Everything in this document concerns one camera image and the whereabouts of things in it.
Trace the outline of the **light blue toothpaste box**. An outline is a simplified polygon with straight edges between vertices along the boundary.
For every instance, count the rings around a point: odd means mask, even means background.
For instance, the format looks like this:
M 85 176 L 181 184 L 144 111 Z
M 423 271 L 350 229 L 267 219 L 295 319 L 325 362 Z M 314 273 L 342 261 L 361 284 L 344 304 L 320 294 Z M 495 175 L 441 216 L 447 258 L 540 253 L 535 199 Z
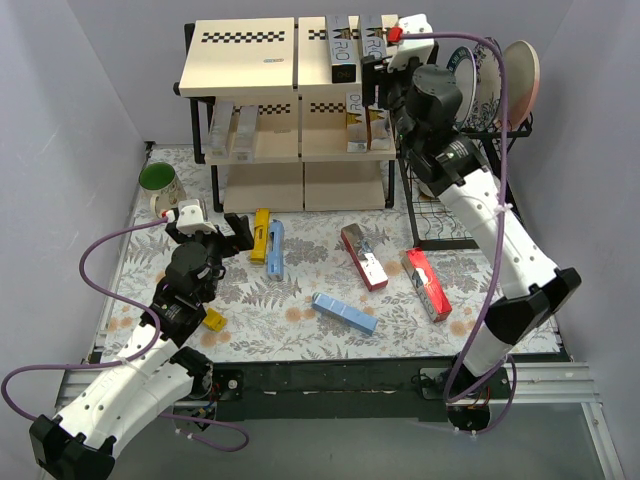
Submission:
M 266 257 L 267 275 L 271 280 L 282 281 L 284 276 L 283 223 L 279 220 L 273 220 L 269 225 L 268 235 L 270 249 Z

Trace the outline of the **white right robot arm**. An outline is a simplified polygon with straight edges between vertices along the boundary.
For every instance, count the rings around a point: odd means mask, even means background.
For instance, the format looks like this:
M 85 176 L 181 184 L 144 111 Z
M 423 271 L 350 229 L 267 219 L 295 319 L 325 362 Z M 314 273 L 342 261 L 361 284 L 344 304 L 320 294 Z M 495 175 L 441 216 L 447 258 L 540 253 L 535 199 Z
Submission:
M 499 202 L 488 162 L 455 129 L 462 93 L 453 74 L 416 57 L 401 71 L 389 68 L 389 62 L 363 59 L 363 102 L 377 102 L 388 111 L 400 159 L 473 237 L 493 268 L 489 289 L 503 293 L 486 299 L 446 379 L 446 390 L 475 397 L 512 348 L 567 302 L 581 278 L 547 257 Z

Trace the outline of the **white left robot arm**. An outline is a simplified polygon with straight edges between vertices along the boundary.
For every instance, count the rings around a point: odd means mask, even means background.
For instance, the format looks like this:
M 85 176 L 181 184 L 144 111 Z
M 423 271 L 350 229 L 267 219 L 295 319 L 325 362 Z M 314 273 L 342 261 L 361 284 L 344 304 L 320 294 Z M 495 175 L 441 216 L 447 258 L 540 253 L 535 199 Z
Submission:
M 149 423 L 184 397 L 205 398 L 213 365 L 187 346 L 224 277 L 224 259 L 253 248 L 245 216 L 227 214 L 225 236 L 197 202 L 164 213 L 177 243 L 152 301 L 112 365 L 55 417 L 29 429 L 36 463 L 56 479 L 106 479 L 117 457 Z

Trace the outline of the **dark grey toothpaste box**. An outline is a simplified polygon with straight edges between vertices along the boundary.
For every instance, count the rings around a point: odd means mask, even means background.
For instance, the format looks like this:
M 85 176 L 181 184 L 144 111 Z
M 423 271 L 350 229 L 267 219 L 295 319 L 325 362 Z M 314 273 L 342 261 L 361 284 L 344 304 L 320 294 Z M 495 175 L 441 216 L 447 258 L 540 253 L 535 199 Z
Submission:
M 376 59 L 392 56 L 396 52 L 395 47 L 390 47 L 387 41 L 388 30 L 396 25 L 396 15 L 363 14 L 358 21 L 358 46 L 360 57 L 373 57 Z

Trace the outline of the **silver striped toothpaste box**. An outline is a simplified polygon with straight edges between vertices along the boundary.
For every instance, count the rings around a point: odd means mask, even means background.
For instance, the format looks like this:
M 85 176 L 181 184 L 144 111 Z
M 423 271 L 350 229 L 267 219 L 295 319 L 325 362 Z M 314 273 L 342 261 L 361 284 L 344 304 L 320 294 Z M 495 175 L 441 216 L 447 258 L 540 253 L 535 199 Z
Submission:
M 213 158 L 227 158 L 230 154 L 233 114 L 234 103 L 231 101 L 219 101 L 213 108 L 207 150 Z

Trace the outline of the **silver white toothpaste box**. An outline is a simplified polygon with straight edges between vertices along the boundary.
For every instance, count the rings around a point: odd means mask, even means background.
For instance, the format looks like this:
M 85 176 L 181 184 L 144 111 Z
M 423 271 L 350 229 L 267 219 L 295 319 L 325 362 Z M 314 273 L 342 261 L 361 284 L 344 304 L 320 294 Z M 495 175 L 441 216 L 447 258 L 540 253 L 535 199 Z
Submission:
M 233 145 L 233 155 L 240 163 L 252 163 L 255 159 L 258 119 L 258 106 L 241 107 Z

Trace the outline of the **black gold toothpaste box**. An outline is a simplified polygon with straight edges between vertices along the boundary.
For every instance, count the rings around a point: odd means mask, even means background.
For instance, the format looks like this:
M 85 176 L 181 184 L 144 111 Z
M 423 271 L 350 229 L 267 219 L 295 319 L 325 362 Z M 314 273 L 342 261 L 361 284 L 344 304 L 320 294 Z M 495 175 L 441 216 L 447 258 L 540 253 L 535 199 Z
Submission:
M 326 15 L 325 30 L 332 83 L 354 83 L 357 60 L 349 17 Z

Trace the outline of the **yellow toothpaste box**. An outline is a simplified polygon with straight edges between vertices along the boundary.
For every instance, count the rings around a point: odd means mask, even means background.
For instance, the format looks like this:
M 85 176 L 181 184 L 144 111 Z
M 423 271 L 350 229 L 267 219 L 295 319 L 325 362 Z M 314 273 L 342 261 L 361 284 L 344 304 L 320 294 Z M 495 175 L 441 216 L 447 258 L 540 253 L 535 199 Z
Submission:
M 250 253 L 252 264 L 264 264 L 267 251 L 267 237 L 270 211 L 267 208 L 256 210 L 254 219 L 254 247 Z

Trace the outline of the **brown red toothpaste box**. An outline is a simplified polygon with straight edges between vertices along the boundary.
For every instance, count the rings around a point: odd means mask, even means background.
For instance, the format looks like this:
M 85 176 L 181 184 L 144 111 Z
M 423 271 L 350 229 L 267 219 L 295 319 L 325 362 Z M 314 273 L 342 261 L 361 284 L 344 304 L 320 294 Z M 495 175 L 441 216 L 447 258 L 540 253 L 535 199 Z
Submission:
M 341 238 L 366 288 L 372 292 L 387 286 L 388 276 L 357 223 L 341 229 Z

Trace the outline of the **small yellow box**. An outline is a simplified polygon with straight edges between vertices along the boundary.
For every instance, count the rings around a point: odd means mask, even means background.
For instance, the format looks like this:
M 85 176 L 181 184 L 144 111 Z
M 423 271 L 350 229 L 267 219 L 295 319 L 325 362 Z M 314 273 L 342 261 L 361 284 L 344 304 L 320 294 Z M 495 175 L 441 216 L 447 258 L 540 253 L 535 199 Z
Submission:
M 202 324 L 207 329 L 219 333 L 227 325 L 227 319 L 216 310 L 208 308 Z

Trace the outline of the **silver RO toothpaste box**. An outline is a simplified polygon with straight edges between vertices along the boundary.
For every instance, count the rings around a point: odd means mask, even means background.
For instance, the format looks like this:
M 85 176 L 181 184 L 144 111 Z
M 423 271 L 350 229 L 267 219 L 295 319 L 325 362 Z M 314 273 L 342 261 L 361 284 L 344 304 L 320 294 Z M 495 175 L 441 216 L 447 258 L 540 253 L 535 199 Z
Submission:
M 393 143 L 389 113 L 374 106 L 367 109 L 369 125 L 369 148 L 372 151 L 388 150 Z

